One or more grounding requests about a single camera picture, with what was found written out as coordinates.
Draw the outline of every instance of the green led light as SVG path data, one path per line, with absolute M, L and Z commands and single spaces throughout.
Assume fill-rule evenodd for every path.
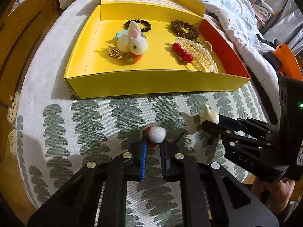
M 298 109 L 299 109 L 300 111 L 303 111 L 303 101 L 299 101 L 299 102 L 298 102 Z

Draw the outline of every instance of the wooden drawer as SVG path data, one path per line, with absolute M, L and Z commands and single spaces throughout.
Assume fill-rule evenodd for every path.
M 0 102 L 10 106 L 23 65 L 49 16 L 51 0 L 26 0 L 5 20 L 0 31 Z

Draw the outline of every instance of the black bead bracelet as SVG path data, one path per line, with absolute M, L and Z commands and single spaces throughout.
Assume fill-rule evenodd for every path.
M 139 24 L 147 26 L 146 28 L 141 28 L 141 32 L 147 32 L 147 31 L 151 30 L 151 28 L 152 28 L 152 25 L 149 22 L 147 22 L 146 20 L 143 20 L 143 19 L 132 19 L 132 20 L 129 20 L 129 21 L 125 22 L 125 28 L 126 29 L 128 29 L 129 23 L 131 21 L 134 21 L 136 23 L 139 23 Z

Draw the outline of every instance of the bed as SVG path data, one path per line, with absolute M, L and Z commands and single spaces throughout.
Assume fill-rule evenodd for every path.
M 239 181 L 248 172 L 224 158 L 218 140 L 208 146 L 199 115 L 206 103 L 237 119 L 267 120 L 251 82 L 234 92 L 167 93 L 78 100 L 63 81 L 73 46 L 100 0 L 76 0 L 53 25 L 26 74 L 16 120 L 17 157 L 25 191 L 39 208 L 89 161 L 103 163 L 126 151 L 147 126 L 167 139 L 184 131 L 180 150 L 198 162 L 221 163 Z M 220 23 L 205 15 L 228 40 Z M 159 149 L 149 149 L 144 182 L 129 182 L 126 226 L 177 226 L 182 222 L 178 183 L 161 177 Z

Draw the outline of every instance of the bedsheet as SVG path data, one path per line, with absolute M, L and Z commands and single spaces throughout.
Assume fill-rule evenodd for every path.
M 167 139 L 180 132 L 180 150 L 198 162 L 221 163 L 239 181 L 247 171 L 224 158 L 224 147 L 199 127 L 201 105 L 232 118 L 266 120 L 248 82 L 234 92 L 166 93 L 78 100 L 63 81 L 73 46 L 100 0 L 76 0 L 50 29 L 26 74 L 17 114 L 17 157 L 25 191 L 39 208 L 88 161 L 103 163 L 138 141 L 146 126 L 162 126 Z M 206 18 L 227 38 L 219 23 Z M 126 226 L 176 226 L 182 222 L 178 183 L 161 177 L 159 148 L 149 149 L 145 181 L 129 182 Z
M 260 32 L 251 3 L 248 0 L 199 1 L 205 4 L 207 12 L 218 17 L 228 38 L 267 93 L 280 121 L 277 74 L 263 57 L 264 53 L 274 51 L 274 48 L 258 41 L 256 34 Z

